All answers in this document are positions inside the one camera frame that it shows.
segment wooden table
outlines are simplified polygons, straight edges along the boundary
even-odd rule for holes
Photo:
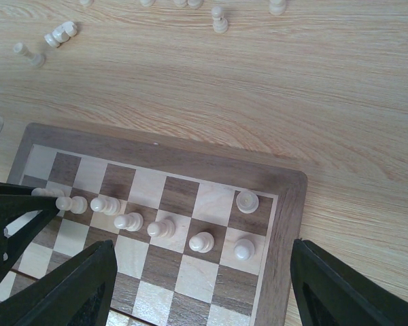
[[[230,28],[217,35],[210,9]],[[0,1],[0,181],[29,122],[257,152],[309,177],[301,236],[408,301],[408,1]],[[58,49],[43,36],[72,20]],[[12,46],[47,61],[32,69]],[[298,325],[293,294],[287,325]]]

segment fallen chess piece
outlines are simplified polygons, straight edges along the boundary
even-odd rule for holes
[[[58,188],[45,189],[45,188],[35,188],[32,190],[32,196],[43,196],[43,197],[64,197],[65,193],[63,190]]]
[[[152,222],[147,229],[148,235],[152,238],[170,238],[175,233],[175,225],[169,219]]]
[[[254,243],[248,239],[240,239],[234,246],[234,254],[238,260],[248,260],[254,256],[255,252]]]
[[[55,28],[54,31],[44,36],[49,46],[57,48],[61,43],[69,40],[70,37],[77,35],[77,26],[73,22],[64,22]]]
[[[94,212],[104,213],[106,215],[117,215],[121,210],[121,202],[116,198],[94,198],[90,202],[90,208]]]
[[[114,225],[120,230],[139,231],[143,225],[143,217],[139,213],[118,215],[115,217]]]
[[[254,192],[245,190],[237,195],[236,204],[239,211],[245,214],[251,214],[258,208],[258,196]]]
[[[71,211],[74,214],[83,214],[88,208],[88,201],[84,197],[76,196],[59,197],[56,199],[56,207],[61,211]]]
[[[201,232],[189,240],[189,247],[199,253],[208,253],[215,245],[215,238],[209,232]]]

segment chessboard border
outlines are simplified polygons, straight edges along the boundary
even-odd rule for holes
[[[278,195],[255,325],[284,324],[290,256],[293,241],[299,237],[307,192],[304,173],[259,164],[254,161],[274,163],[269,158],[263,160],[262,153],[242,149],[98,124],[79,123],[76,129],[29,124],[7,182],[19,184],[32,146],[42,145]]]

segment chessboard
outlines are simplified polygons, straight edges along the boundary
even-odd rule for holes
[[[118,273],[109,320],[130,319],[132,325],[282,324],[290,250],[299,235],[305,200],[304,174],[191,151],[196,144],[186,141],[178,141],[180,149],[145,140],[27,127],[8,182],[59,188],[88,202],[117,198],[121,214],[140,213],[144,223],[139,231],[129,232],[114,226],[115,216],[90,207],[79,215],[61,211],[0,284],[6,288],[0,301],[92,243],[112,240]],[[235,202],[247,189],[259,199],[258,209],[250,214]],[[33,216],[28,213],[9,224],[9,233]],[[174,222],[174,236],[151,238],[147,226],[163,219]],[[188,246],[199,232],[214,237],[208,253]],[[255,246],[249,260],[234,255],[240,238]]]

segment chess rook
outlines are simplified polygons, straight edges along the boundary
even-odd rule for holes
[[[209,232],[201,232],[189,240],[189,247],[199,253],[208,253],[215,245],[215,238]]]
[[[175,225],[169,219],[152,222],[147,229],[148,235],[152,238],[170,238],[175,233]]]
[[[234,247],[234,254],[238,260],[248,260],[256,252],[254,243],[248,239],[240,239]]]
[[[228,20],[224,17],[222,7],[213,7],[211,17],[213,18],[213,29],[215,32],[223,34],[228,31]]]
[[[17,43],[14,45],[14,52],[20,56],[25,56],[29,59],[32,66],[40,68],[46,61],[46,57],[43,54],[32,53],[27,46],[23,43]]]
[[[286,11],[286,0],[269,0],[269,12],[274,16],[279,16]]]
[[[59,197],[56,199],[56,207],[61,211],[71,211],[74,214],[83,214],[88,208],[88,201],[80,196],[73,198]]]
[[[258,196],[254,192],[245,190],[236,197],[237,208],[245,214],[251,214],[258,208]]]
[[[143,217],[139,213],[118,215],[114,220],[115,227],[130,232],[139,231],[143,225]]]
[[[104,213],[106,215],[117,215],[121,210],[121,202],[116,198],[94,198],[90,202],[90,208],[94,212]]]

